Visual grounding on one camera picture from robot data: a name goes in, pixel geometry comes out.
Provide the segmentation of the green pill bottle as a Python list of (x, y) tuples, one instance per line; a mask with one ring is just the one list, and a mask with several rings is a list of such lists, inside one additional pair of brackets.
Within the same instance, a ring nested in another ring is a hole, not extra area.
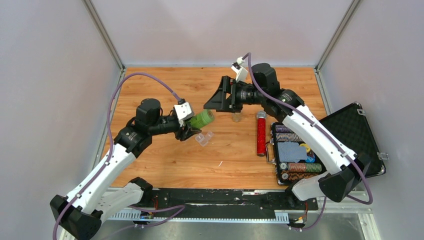
[(210, 109), (204, 109), (202, 112), (192, 117), (189, 122), (192, 128), (202, 129), (214, 120), (215, 116), (213, 112)]

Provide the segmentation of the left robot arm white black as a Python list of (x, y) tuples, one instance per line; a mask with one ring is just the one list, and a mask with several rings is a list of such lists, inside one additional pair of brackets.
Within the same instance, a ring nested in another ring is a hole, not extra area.
[(153, 201), (153, 186), (141, 177), (130, 180), (122, 189), (104, 195), (106, 190), (153, 142), (153, 136), (173, 133), (185, 141), (200, 133), (189, 120), (194, 116), (191, 105), (178, 101), (168, 115), (163, 115), (161, 103), (146, 98), (136, 108), (136, 114), (112, 141), (109, 152), (89, 175), (66, 196), (56, 195), (50, 207), (59, 226), (77, 240), (90, 240), (102, 224), (120, 210)]

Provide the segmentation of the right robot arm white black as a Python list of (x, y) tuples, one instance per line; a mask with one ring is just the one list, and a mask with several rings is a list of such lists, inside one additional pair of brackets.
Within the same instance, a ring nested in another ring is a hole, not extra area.
[(311, 147), (326, 171), (289, 187), (291, 191), (285, 195), (285, 201), (290, 208), (298, 209), (306, 200), (316, 197), (327, 197), (337, 203), (346, 197), (353, 199), (350, 192), (365, 181), (371, 157), (339, 141), (314, 117), (300, 96), (280, 87), (277, 73), (268, 63), (255, 64), (249, 71), (251, 83), (222, 76), (204, 109), (239, 113), (244, 105), (261, 105), (266, 114), (282, 122)]

